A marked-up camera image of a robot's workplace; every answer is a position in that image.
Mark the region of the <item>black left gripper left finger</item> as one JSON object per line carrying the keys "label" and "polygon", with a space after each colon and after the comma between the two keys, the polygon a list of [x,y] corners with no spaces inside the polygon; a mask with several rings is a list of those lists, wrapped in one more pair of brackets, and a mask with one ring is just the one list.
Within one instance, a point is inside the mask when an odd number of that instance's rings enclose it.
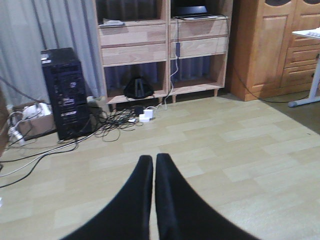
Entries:
{"label": "black left gripper left finger", "polygon": [[142,155],[132,174],[97,215],[64,240],[148,240],[153,192],[153,160]]}

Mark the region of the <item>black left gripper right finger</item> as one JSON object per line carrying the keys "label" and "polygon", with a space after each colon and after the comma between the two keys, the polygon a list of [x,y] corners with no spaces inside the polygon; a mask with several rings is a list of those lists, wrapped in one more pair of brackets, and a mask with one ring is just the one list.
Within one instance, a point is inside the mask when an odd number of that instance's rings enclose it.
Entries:
{"label": "black left gripper right finger", "polygon": [[155,207],[161,240],[254,240],[208,205],[168,153],[156,156]]}

